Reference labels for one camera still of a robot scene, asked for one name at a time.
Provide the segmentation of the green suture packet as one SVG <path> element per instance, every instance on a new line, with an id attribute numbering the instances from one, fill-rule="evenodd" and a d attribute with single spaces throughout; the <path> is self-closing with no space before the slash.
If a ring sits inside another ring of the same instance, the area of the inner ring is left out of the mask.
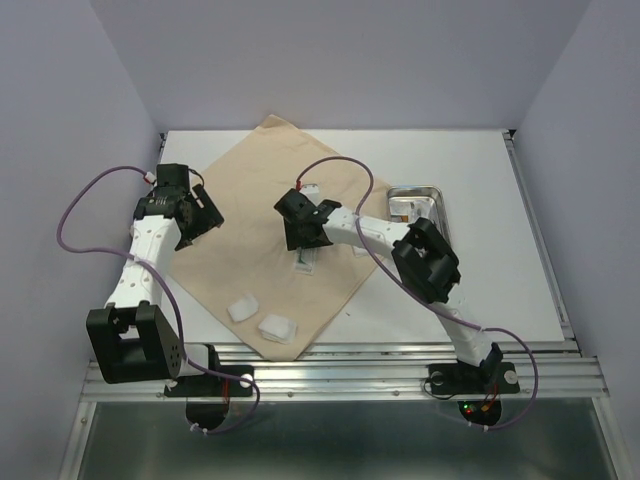
<path id="1" fill-rule="evenodd" d="M 317 248 L 298 248 L 294 256 L 293 270 L 299 274 L 313 275 L 317 254 Z"/>

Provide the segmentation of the stainless steel tray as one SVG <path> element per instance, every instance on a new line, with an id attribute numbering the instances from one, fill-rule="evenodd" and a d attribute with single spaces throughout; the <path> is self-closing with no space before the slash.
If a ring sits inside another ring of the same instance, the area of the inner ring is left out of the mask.
<path id="1" fill-rule="evenodd" d="M 431 185 L 391 187 L 386 194 L 390 218 L 397 223 L 413 223 L 418 218 L 430 220 L 451 242 L 442 192 Z"/>

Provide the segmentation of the clear packet black part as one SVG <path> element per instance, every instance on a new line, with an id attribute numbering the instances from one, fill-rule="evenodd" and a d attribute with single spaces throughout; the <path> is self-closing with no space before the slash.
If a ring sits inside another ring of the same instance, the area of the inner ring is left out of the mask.
<path id="1" fill-rule="evenodd" d="M 394 222 L 399 222 L 401 215 L 408 216 L 409 223 L 415 222 L 418 218 L 428 218 L 430 216 L 432 201 L 422 197 L 394 197 L 388 201 L 390 217 Z"/>

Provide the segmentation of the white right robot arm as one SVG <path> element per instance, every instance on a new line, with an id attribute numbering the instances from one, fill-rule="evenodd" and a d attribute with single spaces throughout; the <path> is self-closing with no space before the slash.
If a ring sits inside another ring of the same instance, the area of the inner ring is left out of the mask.
<path id="1" fill-rule="evenodd" d="M 365 250 L 381 262 L 395 265 L 391 280 L 411 298 L 433 312 L 461 362 L 460 378 L 472 390 L 482 390 L 496 378 L 502 360 L 498 345 L 483 328 L 465 321 L 447 306 L 459 284 L 459 259 L 435 224 L 420 217 L 413 223 L 394 223 L 363 216 L 333 200 L 314 204 L 302 191 L 287 191 L 274 205 L 282 216 L 289 250 L 348 245 Z"/>

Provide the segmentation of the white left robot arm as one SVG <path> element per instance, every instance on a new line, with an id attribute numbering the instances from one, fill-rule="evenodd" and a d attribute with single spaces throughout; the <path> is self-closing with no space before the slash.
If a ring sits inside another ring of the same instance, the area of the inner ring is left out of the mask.
<path id="1" fill-rule="evenodd" d="M 154 186 L 139 199 L 131 246 L 105 306 L 89 312 L 86 328 L 109 384 L 176 379 L 186 366 L 179 333 L 161 309 L 174 253 L 223 224 L 194 171 L 183 164 L 156 169 Z"/>

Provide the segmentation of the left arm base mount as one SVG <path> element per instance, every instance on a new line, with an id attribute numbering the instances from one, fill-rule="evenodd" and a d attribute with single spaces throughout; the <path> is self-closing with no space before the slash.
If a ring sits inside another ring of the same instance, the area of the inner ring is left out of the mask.
<path id="1" fill-rule="evenodd" d="M 208 369 L 217 375 L 196 369 L 196 375 L 167 381 L 163 395 L 185 401 L 185 420 L 193 433 L 213 436 L 238 430 L 259 403 L 254 367 L 221 364 L 218 354 L 211 351 Z"/>

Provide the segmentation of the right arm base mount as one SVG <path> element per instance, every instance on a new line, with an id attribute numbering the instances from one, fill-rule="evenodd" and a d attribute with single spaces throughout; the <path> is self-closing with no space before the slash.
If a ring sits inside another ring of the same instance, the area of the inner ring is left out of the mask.
<path id="1" fill-rule="evenodd" d="M 500 348 L 492 345 L 486 360 L 472 366 L 460 360 L 427 367 L 422 390 L 436 400 L 458 398 L 463 419 L 472 425 L 496 427 L 502 415 L 501 395 L 520 393 L 513 363 L 505 362 Z"/>

